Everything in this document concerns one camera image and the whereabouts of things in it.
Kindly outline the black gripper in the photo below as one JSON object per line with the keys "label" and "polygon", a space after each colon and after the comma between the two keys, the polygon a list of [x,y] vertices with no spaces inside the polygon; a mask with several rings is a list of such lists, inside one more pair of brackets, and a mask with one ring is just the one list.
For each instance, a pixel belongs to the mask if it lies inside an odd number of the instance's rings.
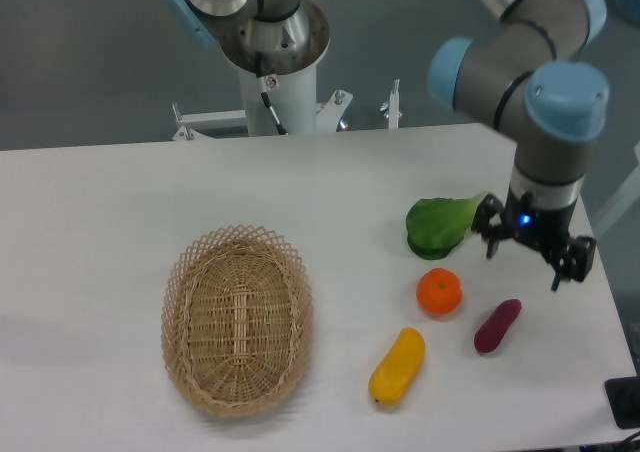
{"label": "black gripper", "polygon": [[581,177],[565,184],[546,184],[513,169],[505,209],[495,195],[487,194],[472,221],[471,231],[486,244],[486,258],[492,259],[504,240],[504,224],[516,242],[539,252],[552,265],[552,291],[561,282],[582,283],[591,271],[597,244],[593,237],[569,235],[583,182]]}

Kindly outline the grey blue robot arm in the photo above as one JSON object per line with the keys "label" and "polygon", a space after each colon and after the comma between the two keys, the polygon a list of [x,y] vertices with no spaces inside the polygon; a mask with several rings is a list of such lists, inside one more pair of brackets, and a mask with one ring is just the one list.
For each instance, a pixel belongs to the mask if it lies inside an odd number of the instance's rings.
{"label": "grey blue robot arm", "polygon": [[[541,254],[556,282],[583,281],[596,242],[569,224],[606,119],[609,85],[574,55],[602,30],[604,0],[481,0],[502,30],[478,45],[454,37],[427,72],[431,96],[516,145],[505,200],[483,198],[471,228],[494,254],[514,240]],[[308,0],[167,0],[202,47],[219,46],[236,68],[253,136],[334,133],[349,104],[337,91],[316,101],[316,67],[330,40]]]}

